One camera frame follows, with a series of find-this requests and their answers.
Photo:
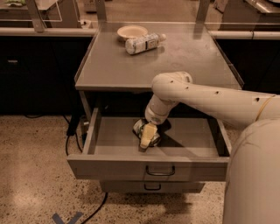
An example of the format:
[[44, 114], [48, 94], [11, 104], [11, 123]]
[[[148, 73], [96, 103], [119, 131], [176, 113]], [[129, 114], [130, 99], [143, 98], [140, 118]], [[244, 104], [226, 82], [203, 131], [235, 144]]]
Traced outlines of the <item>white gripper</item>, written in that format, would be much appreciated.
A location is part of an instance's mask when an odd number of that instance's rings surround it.
[[145, 119], [149, 122], [143, 126], [140, 139], [140, 147], [143, 149], [152, 146], [155, 135], [158, 131], [156, 125], [162, 124], [169, 115], [169, 108], [164, 104], [148, 103], [145, 112]]

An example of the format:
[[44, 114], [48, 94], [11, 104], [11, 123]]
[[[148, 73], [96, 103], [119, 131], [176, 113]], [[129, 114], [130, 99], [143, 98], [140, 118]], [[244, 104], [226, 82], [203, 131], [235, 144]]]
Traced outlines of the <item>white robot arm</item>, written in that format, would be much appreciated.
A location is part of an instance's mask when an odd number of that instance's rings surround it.
[[148, 123], [163, 123], [184, 103], [242, 130], [230, 152], [223, 224], [280, 224], [280, 95], [209, 87], [186, 72], [161, 73], [151, 83]]

